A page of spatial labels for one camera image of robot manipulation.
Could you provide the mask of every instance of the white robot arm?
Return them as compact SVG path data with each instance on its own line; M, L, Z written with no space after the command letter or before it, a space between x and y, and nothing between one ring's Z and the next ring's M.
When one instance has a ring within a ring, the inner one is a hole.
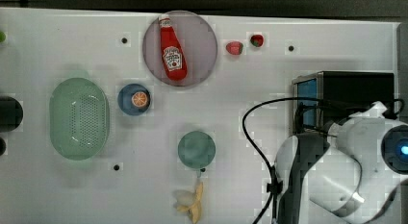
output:
M408 124L385 119L381 103L333 125L324 138L300 134L279 149L276 177L279 224L308 223L310 202L348 223L376 218L390 194L408 179Z

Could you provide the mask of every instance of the ketchup label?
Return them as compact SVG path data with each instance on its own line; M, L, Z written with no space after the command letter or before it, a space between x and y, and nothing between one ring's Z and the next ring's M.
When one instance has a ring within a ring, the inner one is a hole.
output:
M171 27L171 20L169 19L163 19L160 21L160 27L161 28L168 28Z
M166 62L168 71L170 72L182 68L182 56L180 50L174 46L170 46L165 49L163 59Z

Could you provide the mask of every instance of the ketchup bottle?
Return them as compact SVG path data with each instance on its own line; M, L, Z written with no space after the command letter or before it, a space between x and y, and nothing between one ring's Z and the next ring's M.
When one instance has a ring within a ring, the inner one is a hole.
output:
M171 26L168 14L159 18L161 33L162 61L166 75L170 80L180 81L187 75L186 58L181 49L180 42Z

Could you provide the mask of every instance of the pink plate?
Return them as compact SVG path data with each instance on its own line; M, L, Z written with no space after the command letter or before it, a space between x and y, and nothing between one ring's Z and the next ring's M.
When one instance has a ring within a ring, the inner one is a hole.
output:
M162 63L159 20L152 22L143 39L143 57L150 72L162 82L187 87L210 76L217 60L217 39L211 26L201 16L187 11L172 11L170 16L186 58L188 73L181 81L168 79Z

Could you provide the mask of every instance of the red object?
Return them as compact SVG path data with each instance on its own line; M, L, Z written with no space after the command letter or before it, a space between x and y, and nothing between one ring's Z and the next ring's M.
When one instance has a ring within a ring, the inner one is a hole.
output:
M243 44L239 41L232 41L227 44L226 49L232 55L239 55L242 53Z
M251 43L255 47L261 47L264 44L264 37L262 37L262 35L253 35L251 37Z
M161 31L162 61L166 75L170 80L180 81L187 76L187 64L181 49L180 42L171 26L171 20L167 14L159 18Z

